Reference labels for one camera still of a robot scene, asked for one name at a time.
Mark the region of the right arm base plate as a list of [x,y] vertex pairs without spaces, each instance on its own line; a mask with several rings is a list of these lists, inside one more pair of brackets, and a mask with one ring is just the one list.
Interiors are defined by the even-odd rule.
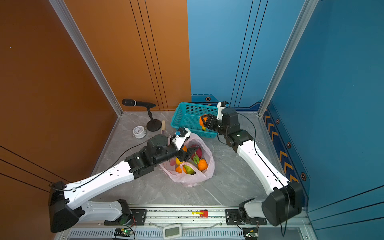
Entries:
[[228,226],[265,226],[267,220],[265,218],[249,218],[239,209],[226,209],[226,224]]

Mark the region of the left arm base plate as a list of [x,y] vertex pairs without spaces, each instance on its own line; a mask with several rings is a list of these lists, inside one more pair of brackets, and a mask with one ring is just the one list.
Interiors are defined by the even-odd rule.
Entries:
[[128,213],[123,212],[114,221],[104,221],[105,226],[143,226],[147,217],[146,209],[130,210]]

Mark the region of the pink plastic bag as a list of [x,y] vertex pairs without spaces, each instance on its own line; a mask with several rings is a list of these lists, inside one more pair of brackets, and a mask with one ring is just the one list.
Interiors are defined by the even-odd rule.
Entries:
[[[191,138],[184,143],[184,146],[187,146],[188,148],[192,147],[193,145],[201,147],[203,152],[202,159],[205,159],[208,163],[208,168],[206,170],[202,172],[199,171],[198,165],[196,165],[192,160],[183,162],[180,166],[175,163],[175,158],[160,164],[160,168],[166,175],[168,175],[168,177],[170,177],[173,182],[181,183],[185,187],[194,187],[212,178],[215,171],[215,161],[211,150],[196,134],[191,134]],[[184,165],[190,166],[196,173],[194,175],[186,174],[183,168]]]

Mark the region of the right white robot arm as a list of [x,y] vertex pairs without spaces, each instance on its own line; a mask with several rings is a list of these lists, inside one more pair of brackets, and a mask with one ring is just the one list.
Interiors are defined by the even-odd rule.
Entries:
[[220,108],[218,115],[203,115],[200,125],[225,137],[229,147],[243,158],[267,194],[263,202],[249,200],[240,205],[239,211],[247,218],[264,218],[278,226],[300,214],[304,206],[304,190],[296,181],[290,182],[260,151],[254,137],[243,130],[235,109]]

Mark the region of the red dragon fruit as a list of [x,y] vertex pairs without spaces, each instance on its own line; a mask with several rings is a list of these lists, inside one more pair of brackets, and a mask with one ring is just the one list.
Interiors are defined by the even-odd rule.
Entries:
[[195,151],[195,153],[193,153],[193,155],[191,157],[192,161],[197,165],[200,162],[200,160],[202,159],[203,152],[202,152],[201,147],[199,147],[197,145],[193,145],[193,147],[198,147],[198,149]]

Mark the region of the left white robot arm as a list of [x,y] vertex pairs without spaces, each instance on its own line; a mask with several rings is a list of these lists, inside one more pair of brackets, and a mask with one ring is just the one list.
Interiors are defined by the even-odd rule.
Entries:
[[183,147],[190,138],[190,132],[178,133],[170,138],[156,135],[138,152],[97,175],[75,183],[65,184],[59,181],[51,184],[49,197],[51,232],[59,233],[67,230],[88,215],[85,203],[93,197],[149,174],[155,167],[173,158],[188,160],[192,152],[184,151]]

